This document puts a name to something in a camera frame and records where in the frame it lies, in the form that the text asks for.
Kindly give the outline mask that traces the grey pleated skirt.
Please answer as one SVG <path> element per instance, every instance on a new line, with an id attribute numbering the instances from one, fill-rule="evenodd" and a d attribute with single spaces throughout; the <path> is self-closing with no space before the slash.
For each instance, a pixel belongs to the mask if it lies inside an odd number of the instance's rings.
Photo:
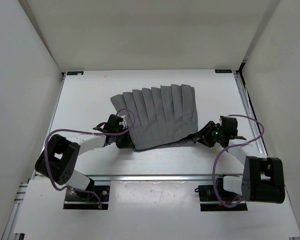
<path id="1" fill-rule="evenodd" d="M 125 116 L 134 151 L 195 145 L 198 114 L 194 87 L 172 84 L 134 89 L 110 100 Z"/>

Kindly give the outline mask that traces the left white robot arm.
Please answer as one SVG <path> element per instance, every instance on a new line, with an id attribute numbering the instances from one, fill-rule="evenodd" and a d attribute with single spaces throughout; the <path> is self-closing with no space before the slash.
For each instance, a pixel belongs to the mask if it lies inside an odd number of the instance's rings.
<path id="1" fill-rule="evenodd" d="M 35 170 L 49 178 L 56 190 L 73 189 L 83 200 L 89 200 L 94 196 L 95 182 L 75 170 L 78 156 L 113 143 L 130 145 L 129 133 L 135 122 L 134 116 L 132 122 L 127 123 L 124 115 L 112 114 L 107 122 L 97 125 L 92 132 L 54 130 L 45 140 Z"/>

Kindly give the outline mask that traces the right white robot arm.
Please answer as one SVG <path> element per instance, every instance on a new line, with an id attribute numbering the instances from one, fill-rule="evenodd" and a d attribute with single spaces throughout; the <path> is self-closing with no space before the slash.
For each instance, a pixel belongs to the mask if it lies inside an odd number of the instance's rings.
<path id="1" fill-rule="evenodd" d="M 251 121 L 259 125 L 261 132 L 257 137 L 247 140 L 238 135 L 238 117 L 237 114 L 221 116 L 219 123 L 209 121 L 194 134 L 194 139 L 208 148 L 215 144 L 222 147 L 212 166 L 212 186 L 217 200 L 228 209 L 243 201 L 283 203 L 285 187 L 282 161 L 264 155 L 252 146 L 253 142 L 263 136 L 264 126 L 251 118 Z M 243 164 L 242 175 L 216 176 L 217 163 L 223 153 L 231 154 Z"/>

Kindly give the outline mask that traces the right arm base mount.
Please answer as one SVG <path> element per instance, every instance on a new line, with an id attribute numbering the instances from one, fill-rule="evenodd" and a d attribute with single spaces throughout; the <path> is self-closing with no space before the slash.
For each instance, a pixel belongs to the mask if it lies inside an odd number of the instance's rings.
<path id="1" fill-rule="evenodd" d="M 200 211 L 201 212 L 244 212 L 248 211 L 245 202 L 241 202 L 236 207 L 227 208 L 223 206 L 217 199 L 213 185 L 199 185 L 194 189 L 194 192 L 199 195 Z"/>

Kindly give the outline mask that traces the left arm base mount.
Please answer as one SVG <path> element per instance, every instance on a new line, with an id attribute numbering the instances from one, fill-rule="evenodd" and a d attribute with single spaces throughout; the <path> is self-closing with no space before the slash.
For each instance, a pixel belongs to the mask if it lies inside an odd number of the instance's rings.
<path id="1" fill-rule="evenodd" d="M 65 210 L 107 210 L 110 186 L 95 185 L 94 194 L 67 189 L 63 204 Z"/>

